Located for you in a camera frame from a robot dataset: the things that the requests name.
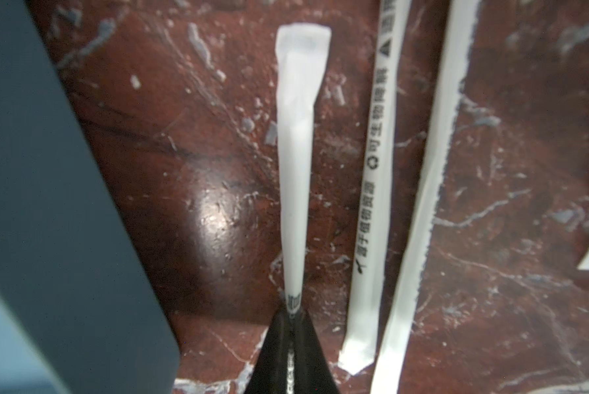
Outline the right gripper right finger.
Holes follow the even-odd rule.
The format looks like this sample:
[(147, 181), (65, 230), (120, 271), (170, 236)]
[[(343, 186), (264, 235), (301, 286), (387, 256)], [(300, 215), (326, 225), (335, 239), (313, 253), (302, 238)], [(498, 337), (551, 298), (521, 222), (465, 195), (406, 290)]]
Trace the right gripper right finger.
[(297, 394), (339, 394), (324, 356), (314, 324), (305, 310), (292, 320), (294, 346), (294, 392)]

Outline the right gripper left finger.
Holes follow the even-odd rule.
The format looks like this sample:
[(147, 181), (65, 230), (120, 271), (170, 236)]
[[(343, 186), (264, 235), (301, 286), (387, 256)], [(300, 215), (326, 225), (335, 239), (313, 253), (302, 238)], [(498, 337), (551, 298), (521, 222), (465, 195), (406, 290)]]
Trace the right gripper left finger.
[(245, 394), (286, 393), (290, 344), (290, 317), (281, 308), (273, 316)]

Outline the blue plastic storage tray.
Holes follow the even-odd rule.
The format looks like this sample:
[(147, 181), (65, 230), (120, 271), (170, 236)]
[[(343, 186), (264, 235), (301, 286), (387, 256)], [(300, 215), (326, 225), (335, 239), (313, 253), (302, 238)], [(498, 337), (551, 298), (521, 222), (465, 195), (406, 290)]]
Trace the blue plastic storage tray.
[(171, 392), (176, 340), (22, 1), (0, 1), (0, 303), (57, 392)]

